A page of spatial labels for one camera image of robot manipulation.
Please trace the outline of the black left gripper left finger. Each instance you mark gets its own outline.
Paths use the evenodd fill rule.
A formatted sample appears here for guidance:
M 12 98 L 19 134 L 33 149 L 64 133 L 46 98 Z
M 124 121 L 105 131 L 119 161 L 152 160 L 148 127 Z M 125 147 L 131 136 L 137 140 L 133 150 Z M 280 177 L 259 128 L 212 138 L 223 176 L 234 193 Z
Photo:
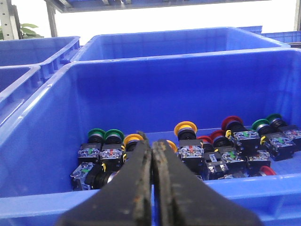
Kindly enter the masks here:
M 60 216 L 58 226 L 150 226 L 151 148 L 145 133 L 111 182 Z

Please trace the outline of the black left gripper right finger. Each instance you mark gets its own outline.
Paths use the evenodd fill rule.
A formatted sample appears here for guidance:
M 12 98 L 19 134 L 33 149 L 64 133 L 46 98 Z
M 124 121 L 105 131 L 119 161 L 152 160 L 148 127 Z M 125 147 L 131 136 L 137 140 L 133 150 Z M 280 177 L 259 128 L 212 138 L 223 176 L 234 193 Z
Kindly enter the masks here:
M 156 219 L 160 226 L 261 226 L 252 211 L 198 179 L 166 140 L 152 144 Z

